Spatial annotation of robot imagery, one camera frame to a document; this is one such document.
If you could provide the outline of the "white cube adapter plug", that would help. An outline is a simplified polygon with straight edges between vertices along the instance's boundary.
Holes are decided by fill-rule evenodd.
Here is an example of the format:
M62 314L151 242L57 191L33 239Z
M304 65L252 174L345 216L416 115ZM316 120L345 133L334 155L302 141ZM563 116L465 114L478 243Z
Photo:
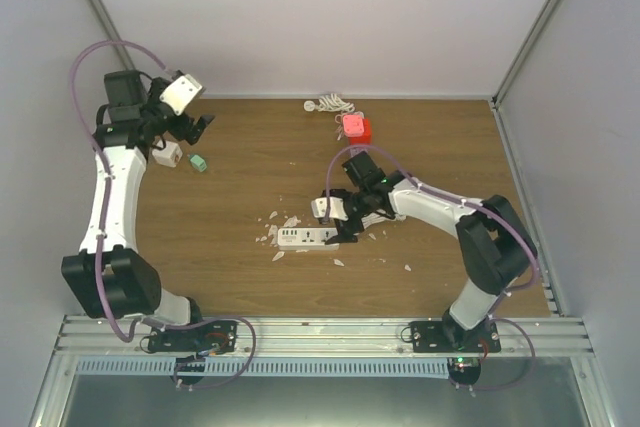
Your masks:
M155 145L151 155L157 164L175 168L183 157L183 151L178 143L167 141L166 143Z

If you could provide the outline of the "green adapter plug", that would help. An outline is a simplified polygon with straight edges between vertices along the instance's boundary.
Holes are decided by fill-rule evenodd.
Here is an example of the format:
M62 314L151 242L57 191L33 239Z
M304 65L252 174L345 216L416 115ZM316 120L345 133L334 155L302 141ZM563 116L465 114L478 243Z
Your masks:
M189 162L191 166L198 172L205 172L207 170L207 163L203 157L198 154L189 154Z

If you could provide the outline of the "white power strip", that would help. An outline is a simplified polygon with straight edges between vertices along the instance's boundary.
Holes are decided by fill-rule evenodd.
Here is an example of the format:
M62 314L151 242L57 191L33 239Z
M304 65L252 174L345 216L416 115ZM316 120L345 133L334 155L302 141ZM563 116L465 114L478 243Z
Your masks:
M338 244L328 241L337 235L335 228L326 227L282 227L277 233L277 246L282 251L332 251Z

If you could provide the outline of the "red plug block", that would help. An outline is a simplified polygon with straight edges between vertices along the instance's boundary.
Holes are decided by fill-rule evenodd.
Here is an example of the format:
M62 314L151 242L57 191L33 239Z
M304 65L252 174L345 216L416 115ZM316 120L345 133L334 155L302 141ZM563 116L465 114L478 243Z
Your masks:
M372 143L372 128L371 123L367 118L362 119L363 133L358 136L349 137L350 145L370 145Z

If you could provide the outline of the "pink cube socket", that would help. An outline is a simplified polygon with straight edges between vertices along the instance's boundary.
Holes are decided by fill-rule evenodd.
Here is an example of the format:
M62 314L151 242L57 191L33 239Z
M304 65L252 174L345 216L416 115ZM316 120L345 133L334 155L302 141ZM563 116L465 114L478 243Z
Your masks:
M359 114L345 114L341 118L343 134L348 138L360 137L365 133L364 118Z

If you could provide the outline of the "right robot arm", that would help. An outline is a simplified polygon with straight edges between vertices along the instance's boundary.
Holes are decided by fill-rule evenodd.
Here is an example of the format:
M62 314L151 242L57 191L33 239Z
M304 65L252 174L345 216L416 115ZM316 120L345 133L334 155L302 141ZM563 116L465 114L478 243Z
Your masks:
M444 343L464 352L474 345L489 316L518 279L539 275L538 253L511 203L503 196L463 197L432 187L403 168L385 173L367 150L343 163L353 191L327 187L311 203L314 217L332 222L332 244L354 243L366 218L411 218L457 240L467 281L442 317Z

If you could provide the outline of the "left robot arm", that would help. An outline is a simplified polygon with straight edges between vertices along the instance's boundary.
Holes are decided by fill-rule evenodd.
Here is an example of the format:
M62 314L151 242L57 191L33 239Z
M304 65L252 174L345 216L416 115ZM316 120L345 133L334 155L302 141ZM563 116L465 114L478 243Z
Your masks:
M104 87L108 101L97 110L90 134L96 164L91 217L78 253L62 260L62 276L89 317L173 325L172 340L196 350L206 338L196 304L166 291L139 254L136 214L149 159L176 165L180 142L196 144L212 122L210 115L194 119L186 111L204 88L182 72L166 79L138 70L109 73Z

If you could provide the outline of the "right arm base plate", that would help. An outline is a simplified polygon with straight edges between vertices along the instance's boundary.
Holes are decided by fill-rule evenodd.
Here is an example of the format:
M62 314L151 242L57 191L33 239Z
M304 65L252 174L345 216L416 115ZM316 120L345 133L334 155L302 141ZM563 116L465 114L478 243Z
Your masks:
M487 322L464 330L442 320L422 320L411 322L409 330L415 353L499 353L502 350L497 328Z

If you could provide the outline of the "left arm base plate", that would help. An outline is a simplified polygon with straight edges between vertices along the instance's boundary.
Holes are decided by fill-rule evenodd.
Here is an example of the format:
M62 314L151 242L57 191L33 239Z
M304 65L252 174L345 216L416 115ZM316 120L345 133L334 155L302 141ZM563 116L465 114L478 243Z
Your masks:
M194 329L153 328L143 342L148 353L191 352L216 355L235 350L238 322L218 320Z

